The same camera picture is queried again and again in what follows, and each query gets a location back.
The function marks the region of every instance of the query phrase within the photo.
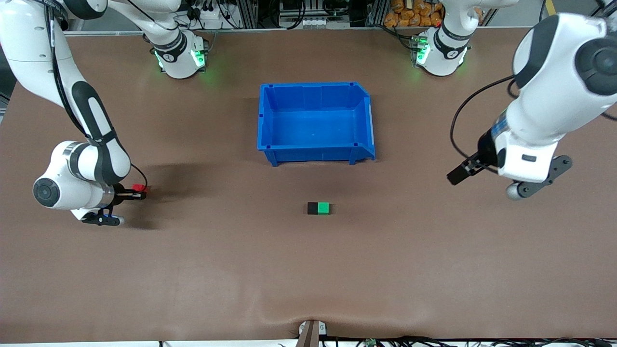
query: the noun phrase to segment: blue plastic bin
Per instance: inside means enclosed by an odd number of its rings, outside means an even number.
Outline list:
[[[356,82],[262,85],[257,149],[272,166],[375,160],[370,96]]]

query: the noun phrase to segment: black cable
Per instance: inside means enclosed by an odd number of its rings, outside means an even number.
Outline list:
[[[71,105],[68,102],[68,97],[66,91],[64,90],[64,85],[62,84],[62,77],[60,76],[60,68],[58,68],[58,59],[56,57],[56,40],[55,40],[55,29],[53,26],[54,19],[54,10],[51,7],[45,7],[45,26],[48,32],[49,38],[49,49],[51,51],[51,65],[52,72],[54,74],[54,81],[56,83],[56,89],[58,90],[58,95],[60,96],[60,101],[62,102],[62,106],[68,114],[69,119],[73,123],[73,125],[84,135],[86,136],[86,132],[84,131],[81,123],[77,120],[77,116],[73,112]]]
[[[598,14],[598,12],[600,12],[600,10],[601,10],[601,9],[602,9],[602,7],[601,7],[601,6],[598,6],[598,8],[597,8],[597,9],[595,9],[595,11],[593,11],[593,12],[589,15],[589,17],[593,17],[593,16],[597,15],[597,14]]]
[[[514,85],[514,83],[515,83],[515,82],[516,82],[516,80],[515,80],[515,79],[512,79],[512,81],[510,81],[510,82],[508,83],[508,88],[507,88],[508,95],[510,95],[510,96],[512,97],[512,99],[516,99],[516,98],[518,98],[518,95],[517,95],[517,94],[515,94],[514,92],[512,92],[512,86]]]
[[[154,22],[156,25],[160,26],[161,28],[167,30],[167,31],[174,31],[178,28],[178,25],[176,23],[176,27],[175,28],[166,28],[164,26],[162,26],[159,22],[157,22],[154,18],[152,18],[149,14],[147,14],[144,10],[140,9],[139,6],[137,6],[136,4],[133,3],[133,1],[131,0],[126,0],[129,4],[131,4],[133,7],[135,7],[138,11],[140,11],[143,15],[145,15],[149,20],[151,20],[152,22]]]
[[[542,21],[542,15],[544,14],[545,7],[546,7],[546,0],[542,0],[542,5],[540,6],[540,17],[538,18],[538,23]]]
[[[404,38],[404,39],[408,39],[409,40],[410,38],[412,38],[411,36],[398,34],[398,33],[394,32],[394,31],[384,27],[381,24],[371,24],[368,27],[369,28],[371,28],[371,27],[380,28],[380,29],[382,29],[383,31],[385,31],[386,33],[388,33],[388,34],[390,34],[392,36],[401,37],[401,38]]]
[[[401,43],[401,45],[403,45],[403,47],[405,47],[405,48],[409,49],[410,51],[418,51],[418,49],[417,49],[417,48],[413,48],[413,47],[409,46],[409,45],[408,45],[407,43],[405,43],[405,41],[404,41],[404,40],[410,40],[412,37],[411,37],[411,36],[407,36],[407,35],[401,35],[401,34],[400,34],[397,30],[396,30],[396,28],[394,28],[394,27],[392,28],[392,30],[390,30],[390,29],[388,29],[388,28],[384,27],[384,26],[383,26],[383,25],[381,25],[381,24],[371,24],[371,25],[369,25],[369,27],[376,27],[376,28],[380,28],[380,29],[384,30],[386,33],[388,33],[388,34],[390,34],[390,35],[392,35],[392,36],[395,36],[395,37],[399,40],[399,42]]]
[[[304,2],[304,0],[298,0],[297,1],[298,18],[296,18],[296,21],[290,27],[282,27],[279,24],[278,19],[275,18],[275,14],[277,12],[280,13],[280,9],[278,7],[275,7],[277,2],[278,2],[278,0],[270,0],[270,3],[268,5],[268,14],[270,16],[270,21],[272,22],[272,24],[276,28],[283,28],[283,29],[287,29],[287,30],[291,30],[291,29],[297,28],[298,25],[300,25],[302,23],[302,21],[304,20],[305,15],[306,15],[307,6],[306,6],[306,3]]]
[[[466,105],[467,105],[467,104],[468,104],[468,103],[469,103],[469,102],[470,102],[473,98],[475,98],[478,94],[482,93],[483,91],[485,91],[485,90],[487,90],[487,89],[489,89],[489,88],[492,88],[492,87],[494,87],[494,86],[496,86],[496,85],[498,85],[498,84],[501,84],[501,83],[503,83],[503,82],[505,82],[505,81],[509,81],[509,80],[511,80],[512,78],[514,78],[514,75],[510,75],[510,76],[508,76],[508,77],[505,77],[505,78],[502,78],[502,79],[500,79],[500,80],[497,80],[497,81],[495,81],[495,82],[493,82],[493,83],[490,83],[490,84],[488,84],[488,85],[486,85],[486,86],[484,86],[484,87],[482,87],[482,88],[478,89],[477,91],[475,91],[472,95],[470,95],[468,98],[466,98],[466,99],[465,99],[465,101],[463,101],[463,103],[461,104],[461,106],[459,106],[459,108],[458,108],[458,110],[456,111],[456,113],[454,113],[454,117],[452,117],[452,124],[450,125],[450,142],[452,143],[452,147],[454,147],[454,149],[456,150],[456,152],[458,152],[458,153],[459,153],[461,156],[463,156],[466,160],[471,161],[471,162],[475,162],[475,163],[476,163],[476,165],[478,165],[478,166],[480,166],[480,167],[482,167],[482,168],[484,168],[484,169],[486,169],[486,170],[488,170],[488,171],[492,172],[493,174],[496,174],[496,173],[497,173],[497,171],[496,171],[496,170],[494,170],[494,169],[492,169],[492,168],[490,168],[490,167],[488,167],[488,166],[486,166],[486,165],[484,165],[483,163],[481,163],[481,162],[479,162],[479,161],[477,161],[477,160],[475,160],[475,159],[472,159],[472,158],[471,158],[470,156],[468,156],[465,152],[463,152],[463,150],[462,150],[462,149],[460,149],[460,148],[458,147],[458,145],[456,144],[456,141],[454,141],[454,127],[456,126],[457,119],[458,119],[458,115],[461,113],[461,111],[463,110],[463,108],[464,108],[464,107],[465,107],[465,106],[466,106]]]
[[[608,119],[608,120],[612,120],[613,122],[617,122],[617,117],[610,115],[606,112],[602,112],[602,114],[600,114],[602,117]]]
[[[223,4],[225,5],[225,12],[227,12],[227,18],[226,19],[231,19],[231,24],[234,28],[236,29],[240,29],[240,26],[236,23],[236,20],[234,19],[233,15],[231,14],[230,11],[230,4],[228,2],[228,0],[223,0]]]
[[[407,43],[405,43],[405,41],[403,40],[409,40],[409,39],[405,39],[403,38],[398,31],[396,31],[396,28],[393,27],[392,28],[394,30],[394,33],[396,34],[396,37],[399,39],[399,42],[403,45],[403,47],[409,49],[410,51],[417,51],[417,49],[410,47]]]
[[[218,6],[218,9],[220,9],[220,10],[221,10],[221,15],[223,16],[223,18],[225,19],[225,21],[226,21],[229,25],[231,25],[231,27],[232,27],[232,28],[234,28],[234,29],[240,29],[240,28],[238,28],[237,26],[235,26],[234,24],[232,24],[232,23],[230,22],[230,20],[229,20],[229,18],[231,18],[230,8],[229,8],[229,7],[227,7],[227,14],[225,15],[225,14],[223,14],[223,7],[221,6],[221,3],[220,3],[218,0],[217,0],[217,6]]]
[[[562,337],[562,338],[556,338],[554,340],[547,340],[546,342],[540,343],[540,344],[535,344],[533,343],[532,346],[534,347],[544,347],[546,345],[549,345],[551,343],[555,343],[555,342],[565,342],[565,343],[577,343],[581,346],[584,347],[590,347],[590,344],[588,341],[581,341],[581,340],[577,340],[575,338],[568,338],[568,337]]]
[[[146,175],[144,174],[144,172],[142,170],[139,169],[139,167],[135,166],[135,164],[131,163],[131,166],[133,168],[135,168],[135,170],[137,170],[137,172],[139,172],[141,174],[141,176],[144,178],[144,189],[142,189],[139,193],[143,193],[144,191],[146,191],[146,189],[148,189],[148,178],[146,177]]]
[[[321,6],[321,9],[323,9],[324,12],[326,12],[328,15],[332,16],[332,17],[340,17],[342,15],[346,15],[349,14],[349,7],[351,7],[351,3],[349,3],[347,5],[347,9],[346,10],[342,10],[340,12],[336,12],[335,10],[332,11],[331,9],[328,8],[328,5],[330,2],[333,2],[333,0],[323,0],[323,4]]]

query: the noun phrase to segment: cable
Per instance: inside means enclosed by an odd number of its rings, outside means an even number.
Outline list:
[[[321,6],[321,9],[323,9],[324,12],[326,12],[328,15],[332,16],[332,17],[340,17],[342,15],[346,15],[349,14],[349,9],[351,7],[351,3],[349,3],[347,5],[347,9],[346,10],[342,10],[340,12],[336,12],[336,10],[332,11],[330,9],[328,9],[328,6],[326,4],[329,4],[330,2],[333,2],[334,0],[323,0],[323,4]]]
[[[268,14],[270,16],[270,21],[272,22],[272,24],[275,27],[277,27],[277,28],[284,28],[284,29],[287,29],[287,30],[291,30],[291,29],[297,28],[298,25],[300,25],[302,23],[302,21],[304,20],[305,15],[306,15],[307,5],[306,5],[305,0],[297,0],[298,18],[296,18],[296,21],[290,27],[282,27],[278,23],[278,20],[275,18],[274,15],[277,12],[280,13],[280,9],[278,9],[277,7],[274,7],[274,5],[276,5],[277,2],[278,2],[278,0],[270,0],[270,3],[268,5]]]
[[[538,23],[542,21],[542,15],[544,14],[545,7],[546,7],[546,0],[542,0],[542,5],[540,6],[540,17],[538,18]]]
[[[149,14],[147,14],[144,10],[140,9],[139,6],[137,6],[136,4],[133,3],[133,1],[131,0],[126,0],[129,4],[131,4],[133,7],[135,7],[138,11],[140,11],[143,15],[145,15],[149,20],[151,20],[153,23],[155,23],[156,25],[160,26],[161,28],[167,30],[167,31],[174,31],[176,30],[179,25],[177,25],[176,23],[176,27],[175,28],[166,28],[164,26],[162,26],[159,22],[157,22],[154,18],[152,18]]]
[[[223,6],[221,6],[221,3],[217,0],[217,6],[218,8],[221,10],[221,15],[223,16],[223,18],[225,19],[225,21],[231,25],[232,28],[234,29],[240,29],[239,27],[237,27],[235,24],[232,24],[229,20],[229,18],[233,19],[233,17],[231,16],[231,12],[230,12],[230,8],[229,6],[227,6],[227,14],[223,14]]]
[[[518,98],[518,95],[515,94],[514,92],[512,92],[512,86],[514,85],[515,82],[516,82],[516,80],[513,78],[512,81],[510,81],[508,83],[508,88],[507,88],[508,95],[510,95],[512,97],[512,99]]]
[[[468,98],[465,99],[465,101],[463,101],[463,103],[461,104],[461,106],[459,106],[458,110],[456,111],[456,113],[454,113],[454,117],[452,117],[452,124],[450,125],[450,142],[452,143],[452,147],[454,147],[454,149],[461,155],[463,156],[466,160],[471,161],[471,162],[475,162],[476,165],[482,167],[483,169],[486,169],[490,172],[492,172],[493,174],[496,174],[497,171],[495,169],[492,169],[486,165],[484,165],[483,163],[477,161],[476,159],[472,159],[470,156],[468,156],[467,154],[465,154],[465,152],[463,152],[462,149],[460,149],[458,147],[458,145],[456,144],[456,141],[454,141],[454,127],[456,126],[457,123],[457,119],[458,119],[458,115],[461,113],[461,111],[463,110],[463,108],[473,99],[475,98],[478,94],[482,93],[483,91],[492,88],[496,85],[499,85],[505,81],[509,81],[512,78],[514,78],[514,75],[510,75],[508,77],[502,78],[500,80],[497,80],[493,83],[490,83],[480,89],[478,89],[477,91],[475,91],[472,95],[470,95]]]
[[[617,122],[617,117],[610,115],[606,112],[602,112],[602,114],[600,114],[602,117],[608,119],[608,120],[612,120],[613,122]]]
[[[131,163],[131,167],[133,167],[135,170],[137,170],[137,172],[139,172],[141,174],[141,176],[144,178],[144,189],[142,189],[141,191],[139,191],[138,193],[143,193],[146,191],[146,189],[148,189],[148,178],[146,177],[146,175],[144,174],[144,172],[142,170],[139,169],[139,167],[137,167],[135,164]]]
[[[214,32],[214,36],[212,37],[212,42],[208,44],[208,53],[214,48],[214,42],[217,41],[218,31]]]
[[[386,33],[388,33],[388,34],[390,34],[390,35],[392,35],[392,36],[398,36],[398,37],[405,38],[405,39],[408,39],[408,40],[409,40],[410,38],[412,38],[411,36],[397,34],[396,32],[394,32],[394,31],[392,31],[392,30],[390,30],[390,29],[388,29],[388,28],[384,27],[384,26],[383,26],[383,25],[381,25],[381,24],[371,24],[371,25],[369,25],[368,27],[380,28],[380,29],[382,29],[383,31],[385,31]]]
[[[56,83],[56,89],[58,90],[58,95],[60,96],[60,101],[62,102],[62,106],[68,114],[73,125],[86,136],[86,132],[81,126],[81,123],[77,120],[73,109],[71,108],[70,103],[68,102],[68,97],[66,91],[64,90],[64,85],[62,84],[62,77],[60,76],[60,68],[58,67],[58,60],[56,57],[56,39],[55,39],[55,28],[54,28],[54,9],[52,7],[45,7],[45,26],[48,33],[49,38],[49,49],[51,51],[51,65],[52,71],[54,74],[54,81]]]
[[[396,34],[396,37],[399,39],[399,42],[403,45],[403,47],[409,49],[410,51],[418,51],[418,49],[410,47],[407,43],[405,43],[403,41],[402,36],[399,34],[398,31],[396,31],[395,27],[393,27],[392,29],[394,30],[394,33]]]
[[[595,9],[595,11],[593,11],[593,12],[589,15],[589,17],[593,17],[593,16],[597,15],[597,14],[598,14],[598,12],[600,12],[600,10],[601,10],[601,9],[602,9],[602,7],[601,7],[601,6],[598,6],[598,8],[597,8],[597,9]]]
[[[390,30],[390,29],[388,29],[388,28],[384,27],[384,26],[383,26],[383,25],[381,25],[381,24],[371,24],[371,25],[369,25],[369,27],[376,27],[376,28],[380,28],[380,29],[384,30],[386,33],[388,33],[388,34],[390,34],[390,35],[392,35],[392,36],[395,36],[395,37],[399,40],[399,42],[401,43],[401,45],[403,45],[403,47],[405,47],[405,48],[409,49],[410,51],[415,51],[415,52],[417,52],[417,51],[418,51],[418,49],[417,49],[417,48],[413,48],[413,47],[409,46],[407,43],[405,43],[405,41],[403,41],[403,40],[410,40],[412,37],[411,37],[411,36],[407,36],[407,35],[401,35],[401,34],[400,34],[397,30],[396,30],[396,28],[395,28],[395,27],[393,27],[393,28],[392,28],[392,30]]]

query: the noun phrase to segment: white robotic arm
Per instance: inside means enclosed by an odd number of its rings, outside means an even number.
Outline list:
[[[180,0],[127,1],[130,6],[109,4],[144,30],[157,55],[164,57],[160,63],[169,76],[186,78],[203,68],[205,61],[199,61],[198,54],[204,40],[181,31],[170,13],[177,10]],[[0,44],[17,80],[32,93],[63,107],[88,141],[64,141],[56,146],[48,169],[35,181],[36,200],[51,209],[69,209],[86,223],[119,225],[122,218],[111,214],[113,207],[146,194],[120,184],[131,169],[130,158],[100,97],[77,69],[61,29],[68,19],[67,10],[79,18],[93,19],[102,16],[107,5],[107,0],[0,2]]]
[[[480,138],[478,152],[448,174],[452,184],[490,165],[515,181],[513,199],[552,184],[571,165],[553,157],[558,142],[617,102],[617,33],[602,18],[553,15],[523,38],[513,72],[519,96]]]
[[[447,76],[463,63],[467,43],[478,27],[474,7],[502,8],[518,0],[442,0],[445,17],[439,28],[420,34],[426,38],[422,50],[415,53],[416,64],[436,76]]]

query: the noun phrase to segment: tabletop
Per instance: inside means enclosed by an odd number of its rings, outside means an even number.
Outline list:
[[[377,30],[221,34],[186,80],[159,73],[139,36],[70,38],[151,194],[116,208],[118,228],[40,206],[52,149],[80,137],[18,85],[0,127],[0,341],[290,338],[305,319],[347,337],[617,335],[615,123],[567,135],[573,168],[524,201],[489,172],[445,177],[462,161],[453,113],[511,74],[525,32],[478,30],[443,78]],[[272,167],[256,149],[260,84],[338,81],[371,94],[377,160]],[[462,112],[465,150],[505,87]]]

